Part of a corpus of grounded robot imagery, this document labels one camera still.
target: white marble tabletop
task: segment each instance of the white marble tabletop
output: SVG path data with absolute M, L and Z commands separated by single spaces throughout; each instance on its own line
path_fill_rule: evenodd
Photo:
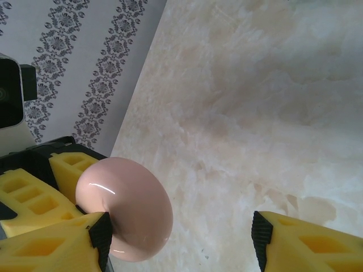
M 363 2 L 168 0 L 113 156 L 174 229 L 116 271 L 259 271 L 253 211 L 363 236 Z

